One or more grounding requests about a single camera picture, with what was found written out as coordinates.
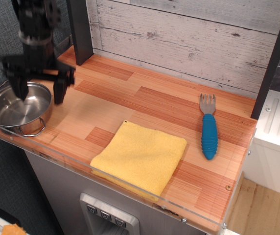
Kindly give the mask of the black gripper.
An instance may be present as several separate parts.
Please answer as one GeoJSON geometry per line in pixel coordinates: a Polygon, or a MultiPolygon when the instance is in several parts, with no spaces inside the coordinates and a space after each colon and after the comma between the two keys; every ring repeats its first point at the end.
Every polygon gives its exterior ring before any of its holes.
{"type": "Polygon", "coordinates": [[[25,100],[29,89],[27,79],[36,76],[43,80],[53,80],[54,103],[62,104],[67,87],[74,84],[75,68],[57,60],[54,54],[54,42],[43,45],[23,44],[22,54],[9,54],[0,57],[3,73],[7,77],[14,94],[25,100]],[[58,71],[54,78],[44,74],[44,70],[58,71]]]}

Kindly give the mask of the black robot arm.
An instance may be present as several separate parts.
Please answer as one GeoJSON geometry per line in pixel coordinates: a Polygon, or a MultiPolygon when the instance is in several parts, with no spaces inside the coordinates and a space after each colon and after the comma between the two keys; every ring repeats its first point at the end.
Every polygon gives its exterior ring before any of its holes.
{"type": "Polygon", "coordinates": [[[23,53],[0,58],[3,74],[22,100],[29,92],[28,80],[53,81],[54,102],[63,103],[67,88],[74,84],[75,69],[60,62],[54,53],[53,30],[61,21],[56,1],[14,0],[12,5],[20,24],[23,53]]]}

